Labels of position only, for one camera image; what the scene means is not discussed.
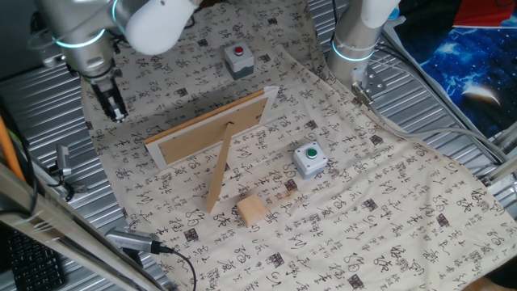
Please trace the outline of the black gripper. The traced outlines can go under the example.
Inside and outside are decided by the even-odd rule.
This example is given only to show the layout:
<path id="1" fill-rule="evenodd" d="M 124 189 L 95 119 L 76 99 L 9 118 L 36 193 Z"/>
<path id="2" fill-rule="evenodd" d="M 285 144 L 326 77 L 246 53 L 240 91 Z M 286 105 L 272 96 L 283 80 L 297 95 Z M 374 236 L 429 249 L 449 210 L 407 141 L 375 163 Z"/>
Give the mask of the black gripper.
<path id="1" fill-rule="evenodd" d="M 125 121 L 128 113 L 124 102 L 116 100 L 114 78 L 96 79 L 91 83 L 91 86 L 106 116 L 115 123 Z"/>

